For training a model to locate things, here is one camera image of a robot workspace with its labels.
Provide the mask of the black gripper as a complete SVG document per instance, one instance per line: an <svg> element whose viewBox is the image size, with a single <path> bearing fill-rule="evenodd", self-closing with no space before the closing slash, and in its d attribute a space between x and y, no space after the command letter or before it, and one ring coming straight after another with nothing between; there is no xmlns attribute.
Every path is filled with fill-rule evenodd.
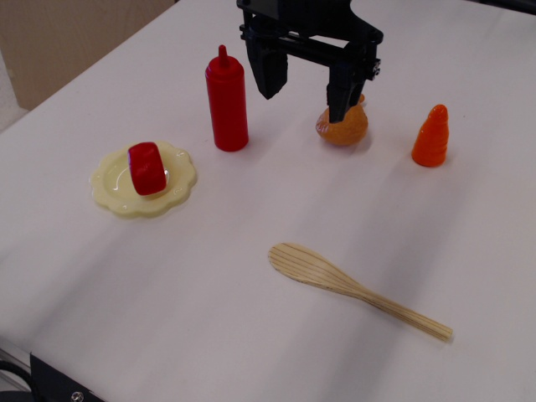
<svg viewBox="0 0 536 402"><path fill-rule="evenodd" d="M250 67L259 92L274 97L287 82L288 58L330 65L329 122L358 104L366 80L379 73L383 33L359 18L349 1L238 1Z"/></svg>

